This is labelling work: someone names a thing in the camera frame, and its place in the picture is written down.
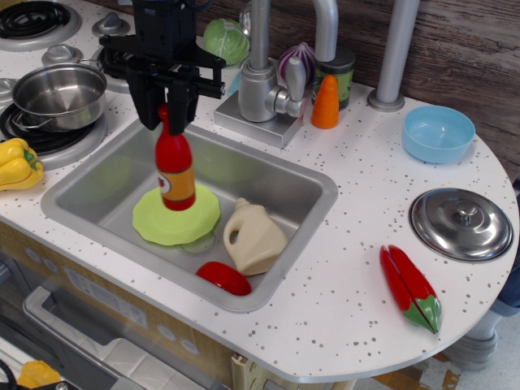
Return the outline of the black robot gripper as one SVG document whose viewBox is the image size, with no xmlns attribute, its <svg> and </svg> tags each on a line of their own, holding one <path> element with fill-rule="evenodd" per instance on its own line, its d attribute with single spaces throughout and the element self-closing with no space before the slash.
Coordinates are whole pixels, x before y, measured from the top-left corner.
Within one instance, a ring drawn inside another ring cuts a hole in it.
<svg viewBox="0 0 520 390">
<path fill-rule="evenodd" d="M 223 96 L 222 69 L 225 61 L 197 45 L 197 14 L 207 11 L 212 1 L 133 1 L 135 33 L 122 37 L 105 35 L 100 44 L 143 59 L 164 70 L 175 65 L 207 68 L 213 78 L 194 79 L 199 93 L 213 98 Z M 141 123 L 154 130 L 161 119 L 158 108 L 164 103 L 164 88 L 151 75 L 127 71 L 129 91 Z M 189 81 L 176 81 L 167 88 L 169 133 L 182 134 L 194 120 L 198 93 Z"/>
</svg>

